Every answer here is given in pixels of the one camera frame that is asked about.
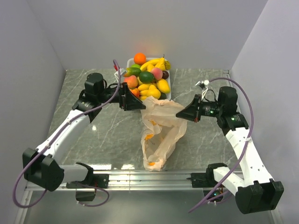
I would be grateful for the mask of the translucent orange plastic bag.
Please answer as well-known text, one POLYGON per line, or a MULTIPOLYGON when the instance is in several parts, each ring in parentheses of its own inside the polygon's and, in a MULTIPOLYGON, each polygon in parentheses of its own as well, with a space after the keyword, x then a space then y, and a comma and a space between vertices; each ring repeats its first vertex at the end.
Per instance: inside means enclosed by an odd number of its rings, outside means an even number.
POLYGON ((161 171, 176 148, 176 143, 185 135, 187 121, 176 117, 184 107, 173 100, 158 100, 148 97, 141 110, 141 146, 143 166, 147 171, 161 171))

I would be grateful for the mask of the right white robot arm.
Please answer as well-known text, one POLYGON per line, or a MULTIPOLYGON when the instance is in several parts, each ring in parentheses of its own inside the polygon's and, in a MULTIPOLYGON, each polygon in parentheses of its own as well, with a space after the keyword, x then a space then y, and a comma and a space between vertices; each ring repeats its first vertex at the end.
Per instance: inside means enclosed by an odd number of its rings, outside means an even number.
POLYGON ((240 178, 223 163, 208 165, 208 185, 224 186, 235 197, 242 214, 276 209, 284 192, 282 182, 275 181, 262 162, 251 138, 252 128, 245 117, 237 111, 238 95, 233 87, 221 87, 216 101, 203 101, 196 94, 193 101, 176 117, 193 122, 202 116, 216 118, 219 128, 232 146, 241 167, 240 178))

